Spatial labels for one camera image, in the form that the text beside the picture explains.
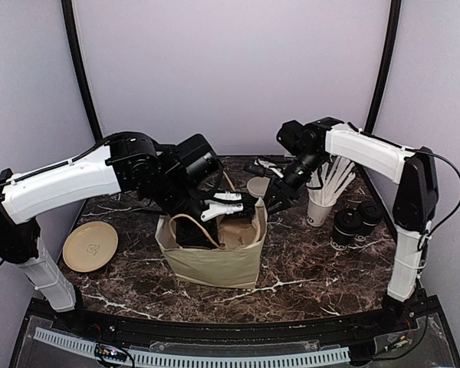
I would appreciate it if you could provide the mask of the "cream paper carry bag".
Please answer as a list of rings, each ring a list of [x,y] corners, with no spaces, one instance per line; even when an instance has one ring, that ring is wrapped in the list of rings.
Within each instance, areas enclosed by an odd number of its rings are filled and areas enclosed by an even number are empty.
[[[218,230],[222,220],[237,220],[226,216],[215,219]],[[175,221],[166,215],[159,217],[155,239],[180,281],[217,288],[252,289],[258,280],[261,250],[267,233],[268,214],[262,199],[258,199],[255,213],[249,220],[258,222],[261,232],[255,243],[244,248],[183,248],[176,242]]]

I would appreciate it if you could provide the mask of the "black plastic cup lid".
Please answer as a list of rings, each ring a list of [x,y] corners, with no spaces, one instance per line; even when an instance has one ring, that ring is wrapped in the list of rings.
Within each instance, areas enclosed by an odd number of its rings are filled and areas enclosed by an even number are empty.
[[[356,209],[342,209],[334,216],[334,225],[344,233],[357,233],[363,220]]]

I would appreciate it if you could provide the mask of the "brown cardboard cup carrier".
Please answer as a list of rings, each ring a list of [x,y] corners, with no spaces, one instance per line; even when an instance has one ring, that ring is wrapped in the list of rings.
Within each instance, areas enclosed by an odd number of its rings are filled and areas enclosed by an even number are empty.
[[[222,220],[218,225],[220,245],[228,250],[244,248],[255,243],[260,232],[261,225],[248,219]]]

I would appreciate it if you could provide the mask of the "black paper coffee cup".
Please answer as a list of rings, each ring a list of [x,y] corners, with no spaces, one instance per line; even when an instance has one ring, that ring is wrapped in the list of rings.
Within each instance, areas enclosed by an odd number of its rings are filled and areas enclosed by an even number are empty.
[[[362,222],[360,230],[357,232],[355,242],[364,242],[373,233],[379,222]]]

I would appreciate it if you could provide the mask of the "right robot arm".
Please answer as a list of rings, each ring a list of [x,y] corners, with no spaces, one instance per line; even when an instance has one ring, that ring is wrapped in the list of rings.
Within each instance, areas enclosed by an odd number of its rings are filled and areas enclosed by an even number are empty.
[[[459,197],[450,213],[433,222],[439,200],[435,162],[449,165],[450,161],[426,147],[414,149],[392,143],[332,117],[306,124],[288,121],[281,125],[275,139],[293,160],[270,181],[264,196],[270,215],[284,213],[296,222],[299,214],[293,205],[312,174],[331,156],[349,159],[396,186],[391,210],[396,253],[386,295],[399,303],[409,299],[426,262],[424,255],[431,237],[460,209]]]

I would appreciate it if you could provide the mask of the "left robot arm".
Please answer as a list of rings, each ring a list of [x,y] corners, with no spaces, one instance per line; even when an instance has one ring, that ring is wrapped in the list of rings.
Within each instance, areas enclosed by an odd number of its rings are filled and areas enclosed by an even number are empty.
[[[91,197],[136,192],[176,220],[179,245],[219,246],[215,220],[204,220],[209,194],[199,184],[222,165],[199,133],[177,145],[144,133],[115,133],[74,158],[26,174],[0,174],[0,258],[16,264],[76,334],[92,316],[41,240],[36,215]]]

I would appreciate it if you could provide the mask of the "white paper cup holder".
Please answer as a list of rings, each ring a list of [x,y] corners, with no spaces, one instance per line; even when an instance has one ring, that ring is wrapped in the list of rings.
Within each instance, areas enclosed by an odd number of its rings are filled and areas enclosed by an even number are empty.
[[[321,205],[310,196],[307,205],[308,225],[321,227],[325,223],[325,220],[327,219],[327,216],[330,214],[330,211],[334,205],[335,202]]]

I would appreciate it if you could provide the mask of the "white wrapped straws bundle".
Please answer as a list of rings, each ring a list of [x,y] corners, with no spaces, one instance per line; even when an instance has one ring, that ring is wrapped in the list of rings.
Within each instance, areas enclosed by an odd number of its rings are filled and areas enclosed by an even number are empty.
[[[340,195],[355,179],[355,163],[344,157],[325,162],[311,175],[306,188],[309,198],[316,204],[328,207],[335,204]]]

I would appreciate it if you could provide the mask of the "beige round plate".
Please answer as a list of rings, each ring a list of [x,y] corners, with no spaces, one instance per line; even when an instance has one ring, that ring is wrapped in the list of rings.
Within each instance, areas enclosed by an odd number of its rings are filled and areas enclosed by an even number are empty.
[[[106,265],[115,255],[118,234],[106,222],[88,222],[67,237],[62,250],[64,263],[73,271],[87,273]]]

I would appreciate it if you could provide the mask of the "black front rail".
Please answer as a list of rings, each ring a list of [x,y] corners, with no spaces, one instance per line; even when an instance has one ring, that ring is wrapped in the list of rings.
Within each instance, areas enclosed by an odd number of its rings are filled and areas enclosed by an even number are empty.
[[[238,329],[312,327],[367,335],[390,332],[396,326],[392,310],[352,294],[321,294],[317,297],[287,291],[249,291],[232,297],[167,291],[146,297],[120,299],[85,294],[85,306],[68,312],[61,321],[79,334],[100,336],[110,326],[132,317],[137,324],[151,323],[184,330],[216,330],[236,334]]]

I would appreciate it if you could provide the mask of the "right black frame post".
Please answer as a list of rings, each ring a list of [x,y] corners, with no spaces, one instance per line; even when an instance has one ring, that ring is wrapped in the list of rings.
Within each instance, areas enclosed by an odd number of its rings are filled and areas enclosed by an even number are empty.
[[[375,129],[376,121],[380,112],[384,92],[389,76],[389,70],[393,59],[396,36],[399,26],[400,13],[402,8],[401,0],[392,0],[389,7],[389,16],[386,26],[386,34],[383,45],[383,52],[380,58],[379,70],[372,95],[372,100],[367,114],[364,130],[372,133]]]

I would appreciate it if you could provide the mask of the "black frame post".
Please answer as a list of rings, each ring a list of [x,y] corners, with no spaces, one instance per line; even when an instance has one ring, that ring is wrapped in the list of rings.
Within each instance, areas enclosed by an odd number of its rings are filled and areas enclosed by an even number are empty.
[[[399,26],[400,13],[402,8],[401,0],[392,0],[389,7],[389,16],[386,26],[386,34],[383,45],[383,52],[380,58],[379,70],[372,95],[372,100],[367,114],[364,130],[372,133],[375,129],[376,121],[380,112],[384,92],[389,76],[389,70],[393,59],[396,36]]]
[[[74,2],[71,0],[61,0],[61,7],[64,19],[64,27],[67,34],[67,41],[70,49],[71,60],[74,67],[74,73],[77,79],[77,85],[80,91],[80,97],[84,105],[84,111],[87,116],[90,131],[95,141],[103,138],[100,124],[97,118],[97,112],[94,101],[90,92],[87,73],[84,67],[84,60],[81,52],[81,43],[78,36],[77,25],[74,15]]]

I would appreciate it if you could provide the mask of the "left black frame post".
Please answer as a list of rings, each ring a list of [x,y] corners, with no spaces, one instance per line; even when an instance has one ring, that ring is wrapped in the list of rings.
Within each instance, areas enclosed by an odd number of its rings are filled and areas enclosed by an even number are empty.
[[[71,0],[61,0],[61,7],[64,19],[64,27],[67,34],[67,41],[70,49],[71,60],[74,67],[74,73],[77,79],[77,85],[80,91],[80,97],[84,105],[84,111],[87,116],[90,131],[95,141],[103,138],[100,124],[97,118],[97,112],[94,101],[90,92],[87,73],[84,67],[84,60],[81,52],[81,43],[78,36],[77,25],[74,15],[74,2]]]

